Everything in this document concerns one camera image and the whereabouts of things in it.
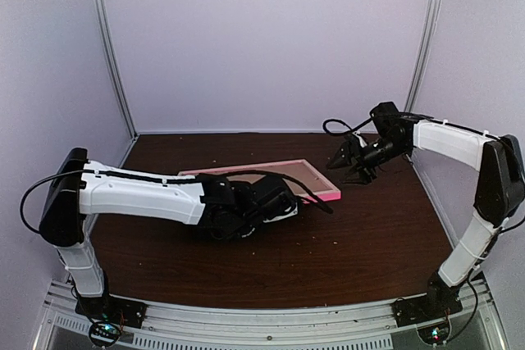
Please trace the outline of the light wooden picture frame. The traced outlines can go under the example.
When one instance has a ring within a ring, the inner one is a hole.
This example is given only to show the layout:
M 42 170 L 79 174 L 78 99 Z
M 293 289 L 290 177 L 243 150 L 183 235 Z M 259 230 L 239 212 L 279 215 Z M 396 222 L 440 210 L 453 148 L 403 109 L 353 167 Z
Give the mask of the light wooden picture frame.
M 299 160 L 301 160 L 301 161 L 304 160 L 304 161 L 306 161 L 306 164 L 309 164 L 310 166 L 314 167 L 306 159 L 296 159 L 296 160 L 290 160 L 290 161 L 299 161 Z M 240 172 L 243 172 L 243 171 L 235 172 L 235 171 L 232 171 L 232 170 L 234 170 L 235 168 L 237 168 L 237 169 L 241 168 L 242 169 L 242 168 L 246 168 L 248 166 L 260 165 L 260 164 L 262 164 L 262 163 L 250 164 L 250 165 L 242 165 L 242 166 L 216 167 L 216 168 L 207 168 L 207 169 L 198 169 L 198 170 L 182 170 L 182 171 L 180 171 L 178 173 L 178 175 L 197 175 L 197 174 L 200 174 L 200 173 L 213 174 L 213 175 L 223 175 L 224 173 L 227 173 L 226 172 L 227 170 L 231 170 L 231 171 L 228 171 L 228 172 L 234 172 L 234 173 L 236 173 L 236 175 L 240 175 Z M 316 195 L 315 194 L 315 195 L 318 196 L 324 202 L 335 201 L 335 200 L 341 199 L 341 191 L 326 176 L 324 176 L 324 175 L 322 175 L 322 176 L 326 180 L 326 183 L 329 184 L 333 189 L 331 189 L 326 194 L 321 194 L 321 195 Z

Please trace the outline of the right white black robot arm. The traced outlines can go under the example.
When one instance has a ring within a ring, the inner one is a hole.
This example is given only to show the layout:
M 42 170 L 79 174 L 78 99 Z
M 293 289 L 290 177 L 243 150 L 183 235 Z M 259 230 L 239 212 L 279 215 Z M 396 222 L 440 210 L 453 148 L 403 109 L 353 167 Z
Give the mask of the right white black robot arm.
M 373 111 L 368 117 L 377 130 L 368 142 L 358 128 L 340 133 L 342 144 L 327 168 L 347 169 L 346 182 L 369 184 L 377 168 L 415 151 L 434 153 L 468 170 L 472 186 L 470 217 L 451 254 L 428 280 L 421 312 L 435 319 L 457 298 L 459 288 L 486 260 L 506 224 L 524 201 L 524 169 L 518 140 L 494 136 L 446 120 L 409 112 Z

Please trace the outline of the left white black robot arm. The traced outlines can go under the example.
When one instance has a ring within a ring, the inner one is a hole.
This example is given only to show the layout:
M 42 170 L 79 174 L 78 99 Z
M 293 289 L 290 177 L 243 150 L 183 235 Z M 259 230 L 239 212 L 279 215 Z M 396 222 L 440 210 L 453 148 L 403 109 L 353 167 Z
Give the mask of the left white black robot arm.
M 280 215 L 279 196 L 286 192 L 270 175 L 250 183 L 122 170 L 88 159 L 84 148 L 72 149 L 46 182 L 38 232 L 58 251 L 81 302 L 100 320 L 112 319 L 118 304 L 84 231 L 86 217 L 143 216 L 194 226 L 219 239 L 243 238 Z

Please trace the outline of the left round controller board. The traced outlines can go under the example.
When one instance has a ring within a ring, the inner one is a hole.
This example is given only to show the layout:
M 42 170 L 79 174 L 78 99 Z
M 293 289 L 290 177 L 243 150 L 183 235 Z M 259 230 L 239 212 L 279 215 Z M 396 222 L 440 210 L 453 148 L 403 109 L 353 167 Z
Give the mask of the left round controller board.
M 104 320 L 92 320 L 90 323 L 88 338 L 96 347 L 111 347 L 122 336 L 122 327 L 120 325 Z

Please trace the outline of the round controller board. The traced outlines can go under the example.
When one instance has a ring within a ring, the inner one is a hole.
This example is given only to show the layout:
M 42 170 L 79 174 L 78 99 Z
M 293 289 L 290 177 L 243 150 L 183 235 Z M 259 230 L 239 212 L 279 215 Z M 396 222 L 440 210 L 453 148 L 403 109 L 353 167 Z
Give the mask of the round controller board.
M 426 345 L 438 346 L 445 343 L 450 337 L 450 323 L 443 321 L 440 323 L 418 327 L 418 337 Z
M 104 320 L 92 320 L 90 323 L 88 338 L 96 347 L 111 347 L 122 336 L 122 327 L 120 325 Z

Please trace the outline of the right round controller board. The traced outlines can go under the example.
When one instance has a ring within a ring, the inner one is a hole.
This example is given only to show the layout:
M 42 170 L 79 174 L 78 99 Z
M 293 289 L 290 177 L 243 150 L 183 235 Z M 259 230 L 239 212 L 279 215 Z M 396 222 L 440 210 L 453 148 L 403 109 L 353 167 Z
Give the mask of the right round controller board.
M 443 321 L 440 323 L 418 327 L 418 337 L 426 345 L 438 346 L 445 343 L 450 337 L 450 323 Z

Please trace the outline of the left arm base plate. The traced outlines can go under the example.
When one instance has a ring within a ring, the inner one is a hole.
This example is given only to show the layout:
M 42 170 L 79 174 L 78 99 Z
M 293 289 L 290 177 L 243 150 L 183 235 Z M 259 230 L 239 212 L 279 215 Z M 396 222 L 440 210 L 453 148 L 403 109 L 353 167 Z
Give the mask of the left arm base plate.
M 104 294 L 98 298 L 87 298 L 78 295 L 75 312 L 89 320 L 106 321 L 140 329 L 142 327 L 147 305 L 143 302 L 114 297 Z

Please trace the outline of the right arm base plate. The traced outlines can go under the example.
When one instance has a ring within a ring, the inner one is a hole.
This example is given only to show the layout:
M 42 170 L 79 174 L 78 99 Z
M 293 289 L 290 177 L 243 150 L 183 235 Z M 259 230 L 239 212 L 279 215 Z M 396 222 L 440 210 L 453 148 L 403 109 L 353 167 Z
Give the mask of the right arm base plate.
M 397 298 L 391 303 L 391 307 L 398 327 L 443 319 L 449 314 L 459 313 L 463 310 L 463 305 L 458 299 L 453 299 L 444 305 L 432 306 L 426 295 L 414 298 Z

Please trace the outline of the right aluminium corner post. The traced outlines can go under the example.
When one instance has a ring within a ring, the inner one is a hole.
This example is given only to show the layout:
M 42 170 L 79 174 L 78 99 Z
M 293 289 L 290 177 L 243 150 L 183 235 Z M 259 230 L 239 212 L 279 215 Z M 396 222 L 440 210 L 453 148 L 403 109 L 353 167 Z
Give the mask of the right aluminium corner post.
M 406 99 L 404 110 L 412 111 L 418 98 L 429 54 L 431 52 L 431 44 L 433 36 L 436 32 L 437 21 L 441 10 L 442 0 L 427 0 L 427 9 L 425 20 L 422 29 L 422 36 L 419 44 L 418 54 L 413 69 L 411 83 L 409 85 L 409 93 Z

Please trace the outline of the aluminium corner post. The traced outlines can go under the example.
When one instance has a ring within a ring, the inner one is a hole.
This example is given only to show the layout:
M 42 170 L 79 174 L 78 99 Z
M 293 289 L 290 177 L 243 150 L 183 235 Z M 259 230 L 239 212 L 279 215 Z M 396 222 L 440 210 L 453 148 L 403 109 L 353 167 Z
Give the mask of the aluminium corner post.
M 103 55 L 107 65 L 112 89 L 116 96 L 117 106 L 125 123 L 127 133 L 131 139 L 136 139 L 139 134 L 135 128 L 130 107 L 124 91 L 121 73 L 117 64 L 116 52 L 112 42 L 112 35 L 107 17 L 105 0 L 93 0 L 98 20 L 99 33 L 102 40 Z
M 442 0 L 427 0 L 427 9 L 425 20 L 422 29 L 422 36 L 419 44 L 418 54 L 413 69 L 411 83 L 409 85 L 409 93 L 406 99 L 404 110 L 412 111 L 418 98 L 429 54 L 431 52 L 431 44 L 433 36 L 436 32 L 437 21 L 441 10 Z

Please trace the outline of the left aluminium corner post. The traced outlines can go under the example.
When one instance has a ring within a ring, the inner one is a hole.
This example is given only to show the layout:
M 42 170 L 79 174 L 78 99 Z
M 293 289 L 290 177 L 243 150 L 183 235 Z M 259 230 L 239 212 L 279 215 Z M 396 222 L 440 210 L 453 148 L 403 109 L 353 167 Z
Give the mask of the left aluminium corner post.
M 117 64 L 116 52 L 112 42 L 112 35 L 107 17 L 105 0 L 93 0 L 98 20 L 99 33 L 102 40 L 103 55 L 107 65 L 112 89 L 116 96 L 117 106 L 125 123 L 127 133 L 131 139 L 136 139 L 139 134 L 135 128 L 130 107 L 124 91 L 121 73 Z

